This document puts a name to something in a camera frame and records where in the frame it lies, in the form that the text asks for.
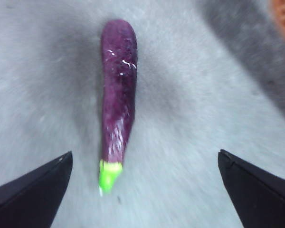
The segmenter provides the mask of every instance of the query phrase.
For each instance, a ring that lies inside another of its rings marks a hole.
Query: gray fabric surface
[[[241,227],[224,148],[285,178],[285,41],[252,0],[0,0],[0,185],[72,150],[53,228]],[[100,34],[138,41],[124,172],[99,197]]]

